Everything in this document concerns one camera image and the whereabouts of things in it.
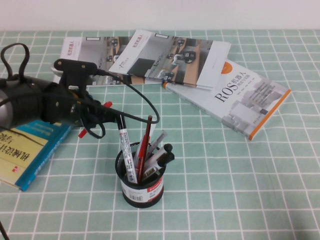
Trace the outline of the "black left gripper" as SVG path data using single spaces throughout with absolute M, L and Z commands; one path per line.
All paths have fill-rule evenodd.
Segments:
M 81 125 L 81 110 L 83 105 L 77 102 L 83 96 L 78 90 L 68 89 L 55 82 L 49 83 L 43 89 L 41 120 L 50 124 L 61 123 Z M 93 98 L 88 92 L 84 95 L 86 113 L 98 113 L 98 123 L 116 123 L 119 111 L 112 108 L 103 108 L 100 101 Z

